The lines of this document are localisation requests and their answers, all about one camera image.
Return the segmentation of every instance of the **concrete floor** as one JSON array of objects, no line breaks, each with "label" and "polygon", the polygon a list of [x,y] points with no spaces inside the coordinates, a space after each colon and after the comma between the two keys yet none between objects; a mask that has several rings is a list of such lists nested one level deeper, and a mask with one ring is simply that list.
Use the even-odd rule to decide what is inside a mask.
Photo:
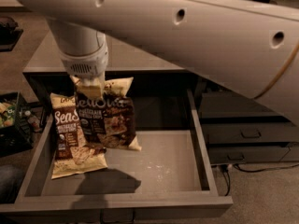
[{"label": "concrete floor", "polygon": [[[0,12],[10,16],[24,30],[20,41],[11,52],[0,53],[0,93],[20,91],[28,102],[36,97],[22,75],[23,67],[29,62],[49,28],[45,20],[32,12]],[[33,150],[0,159],[0,164],[12,163],[26,170]],[[285,166],[293,163],[247,164],[247,169]],[[230,170],[231,194],[234,205],[219,218],[188,220],[164,220],[146,223],[190,223],[190,224],[294,224],[299,222],[299,168],[246,174]],[[220,195],[226,192],[222,174],[214,169]]]}]

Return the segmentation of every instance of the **black crate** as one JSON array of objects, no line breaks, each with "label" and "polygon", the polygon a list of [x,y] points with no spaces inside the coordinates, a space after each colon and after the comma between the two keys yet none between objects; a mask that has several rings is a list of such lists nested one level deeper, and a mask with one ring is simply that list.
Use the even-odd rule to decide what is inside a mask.
[{"label": "black crate", "polygon": [[21,116],[21,108],[26,101],[19,92],[0,95],[0,102],[16,100],[14,123],[11,126],[0,128],[0,157],[31,149],[31,129],[26,117]]}]

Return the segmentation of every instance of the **hole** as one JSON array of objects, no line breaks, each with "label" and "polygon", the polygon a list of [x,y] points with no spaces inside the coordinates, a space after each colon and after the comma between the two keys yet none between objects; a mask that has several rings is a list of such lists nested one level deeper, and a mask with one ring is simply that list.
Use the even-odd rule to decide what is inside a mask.
[{"label": "hole", "polygon": [[185,10],[181,9],[180,11],[177,12],[177,15],[175,17],[175,24],[179,25],[185,18]]},{"label": "hole", "polygon": [[100,7],[100,6],[102,6],[103,3],[104,3],[104,0],[96,0],[96,1],[95,1],[95,5],[96,5],[96,7]]},{"label": "hole", "polygon": [[272,38],[272,47],[277,49],[283,43],[284,34],[282,32],[277,32]]}]

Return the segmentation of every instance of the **power cord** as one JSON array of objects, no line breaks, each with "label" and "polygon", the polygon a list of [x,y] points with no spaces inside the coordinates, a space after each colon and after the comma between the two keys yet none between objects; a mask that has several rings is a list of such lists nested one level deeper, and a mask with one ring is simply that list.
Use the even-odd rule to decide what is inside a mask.
[{"label": "power cord", "polygon": [[225,183],[226,183],[226,186],[227,186],[227,191],[226,191],[224,196],[228,196],[228,194],[230,194],[230,191],[231,191],[231,177],[230,177],[230,174],[228,172],[228,165],[223,164],[223,165],[220,165],[219,167],[221,169],[221,172],[223,174],[223,177],[225,179]]},{"label": "power cord", "polygon": [[241,172],[244,173],[260,173],[260,172],[265,172],[265,171],[276,171],[276,170],[282,170],[282,169],[291,169],[291,168],[296,168],[299,167],[299,164],[291,165],[291,166],[286,166],[286,167],[273,167],[273,168],[262,168],[262,169],[256,169],[256,170],[246,170],[240,167],[239,164],[234,164],[233,167]]}]

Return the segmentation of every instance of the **basket of items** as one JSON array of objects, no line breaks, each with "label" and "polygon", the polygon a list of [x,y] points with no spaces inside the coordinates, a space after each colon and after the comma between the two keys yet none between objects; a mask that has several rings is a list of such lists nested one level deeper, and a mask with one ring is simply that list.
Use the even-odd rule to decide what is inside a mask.
[{"label": "basket of items", "polygon": [[21,114],[26,105],[19,92],[0,95],[0,157],[32,148],[30,124]]}]

